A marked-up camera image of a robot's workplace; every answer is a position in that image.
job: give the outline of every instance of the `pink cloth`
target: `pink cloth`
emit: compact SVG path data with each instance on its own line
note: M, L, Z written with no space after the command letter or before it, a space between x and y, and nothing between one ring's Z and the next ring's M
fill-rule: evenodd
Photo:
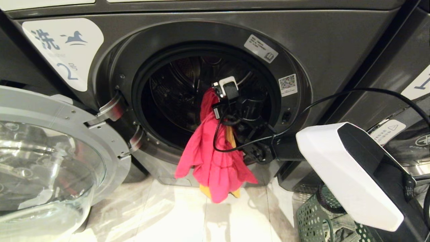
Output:
M243 162L241 151L218 152L213 148L213 139L218 120L212 105L218 97L211 88L203 95L200 120L202 123L191 136L176 168L175 178L184 177L194 166L193 175L203 186L208 186L212 201L220 203L229 192L240 188L242 183L258 183L254 174ZM226 127L221 125L217 135L218 149L231 149L225 138Z

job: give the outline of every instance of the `front-loading washing machine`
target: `front-loading washing machine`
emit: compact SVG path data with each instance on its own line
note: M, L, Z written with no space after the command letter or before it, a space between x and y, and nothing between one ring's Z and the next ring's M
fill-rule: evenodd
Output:
M264 96L261 116L280 132L311 102L343 89L403 1L61 4L4 1L0 8L98 111L87 125L111 124L160 182L197 186L191 174L175 179L174 171L212 83L233 76L240 95ZM328 105L301 116L291 133L315 124ZM245 162L260 185L280 167Z
M422 0L355 87L398 92L430 113L430 14ZM380 93L352 93L322 121L348 121L367 130L379 144L414 176L429 170L429 130L424 120L405 103ZM289 162L279 173L280 185L290 191L316 191L321 180L307 162ZM416 177L427 179L428 176Z

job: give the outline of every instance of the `floor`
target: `floor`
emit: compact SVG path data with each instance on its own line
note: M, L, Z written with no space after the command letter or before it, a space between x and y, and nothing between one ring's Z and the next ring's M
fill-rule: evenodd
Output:
M167 186L148 177L122 184L96 204L87 229L69 242L294 242L293 193L273 180L241 188L214 204L198 188Z

